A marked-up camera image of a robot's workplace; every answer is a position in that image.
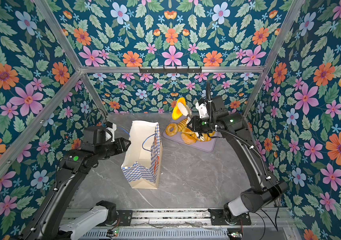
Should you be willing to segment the yellow mango shaped bread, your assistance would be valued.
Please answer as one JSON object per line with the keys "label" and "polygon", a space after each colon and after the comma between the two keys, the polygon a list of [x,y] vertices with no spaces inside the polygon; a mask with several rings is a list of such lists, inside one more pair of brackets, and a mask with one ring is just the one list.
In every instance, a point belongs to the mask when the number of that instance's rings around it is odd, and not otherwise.
{"label": "yellow mango shaped bread", "polygon": [[186,101],[185,101],[185,98],[184,97],[181,97],[179,98],[177,101],[176,101],[176,105],[172,111],[172,119],[173,120],[178,120],[181,116],[183,116],[181,114],[181,112],[178,110],[178,107],[177,107],[177,104],[178,103],[183,103],[184,105],[186,105]]}

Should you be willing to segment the blue checkered paper bag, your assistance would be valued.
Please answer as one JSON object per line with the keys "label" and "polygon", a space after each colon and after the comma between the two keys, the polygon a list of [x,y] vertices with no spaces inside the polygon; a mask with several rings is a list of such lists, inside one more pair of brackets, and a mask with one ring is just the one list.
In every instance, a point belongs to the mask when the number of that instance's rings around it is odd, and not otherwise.
{"label": "blue checkered paper bag", "polygon": [[159,186],[163,153],[158,122],[133,121],[122,172],[133,189],[155,190]]}

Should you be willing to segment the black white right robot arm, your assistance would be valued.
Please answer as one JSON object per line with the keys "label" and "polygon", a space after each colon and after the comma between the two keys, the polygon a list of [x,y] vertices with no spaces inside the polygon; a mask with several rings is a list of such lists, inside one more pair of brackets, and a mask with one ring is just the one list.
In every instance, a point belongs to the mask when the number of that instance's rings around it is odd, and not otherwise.
{"label": "black white right robot arm", "polygon": [[223,207],[223,218],[232,225],[246,213],[256,213],[274,201],[280,202],[288,185],[267,168],[242,114],[230,114],[221,97],[212,97],[210,83],[205,90],[205,98],[196,104],[199,115],[193,116],[187,127],[199,136],[220,133],[238,156],[250,184],[248,190]]}

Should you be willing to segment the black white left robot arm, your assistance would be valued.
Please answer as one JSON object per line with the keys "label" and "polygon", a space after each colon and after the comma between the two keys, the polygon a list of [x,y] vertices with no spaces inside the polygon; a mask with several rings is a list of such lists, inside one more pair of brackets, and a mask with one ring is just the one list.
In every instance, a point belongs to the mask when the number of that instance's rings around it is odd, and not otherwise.
{"label": "black white left robot arm", "polygon": [[131,141],[115,137],[115,127],[84,129],[79,149],[68,151],[56,171],[55,184],[32,220],[19,234],[19,240],[78,240],[99,224],[119,223],[116,204],[98,202],[91,210],[68,224],[63,216],[78,187],[99,161],[127,152]]}

